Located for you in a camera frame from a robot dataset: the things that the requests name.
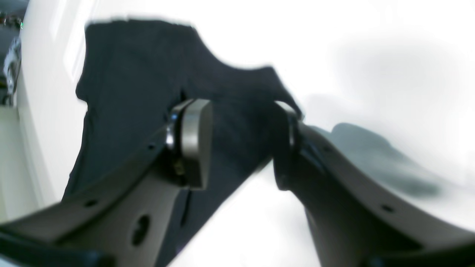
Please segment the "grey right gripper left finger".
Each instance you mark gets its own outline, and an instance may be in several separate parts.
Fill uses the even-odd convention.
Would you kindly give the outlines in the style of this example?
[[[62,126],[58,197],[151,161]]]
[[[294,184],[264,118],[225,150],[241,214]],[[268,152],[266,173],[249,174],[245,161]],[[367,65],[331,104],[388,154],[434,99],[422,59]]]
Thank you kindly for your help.
[[[96,184],[1,225],[1,257],[20,267],[152,267],[182,189],[209,179],[212,102],[175,106],[168,124]]]

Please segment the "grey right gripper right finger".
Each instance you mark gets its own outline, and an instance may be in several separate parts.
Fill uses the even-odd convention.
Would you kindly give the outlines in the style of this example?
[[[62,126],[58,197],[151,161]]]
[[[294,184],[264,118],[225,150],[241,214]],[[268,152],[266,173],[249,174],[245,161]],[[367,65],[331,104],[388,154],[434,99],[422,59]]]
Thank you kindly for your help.
[[[278,188],[304,205],[322,267],[473,267],[474,233],[378,185],[324,135],[275,101]]]

